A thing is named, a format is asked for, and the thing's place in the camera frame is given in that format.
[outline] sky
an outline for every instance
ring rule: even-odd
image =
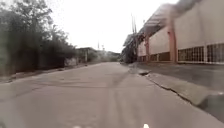
[[[77,47],[121,52],[132,33],[132,16],[137,30],[163,3],[178,0],[45,0],[52,9],[54,24],[68,33],[68,42]]]

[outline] green foliage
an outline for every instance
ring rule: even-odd
[[[44,0],[0,3],[0,52],[8,73],[64,67],[75,56],[67,34],[53,25]]]

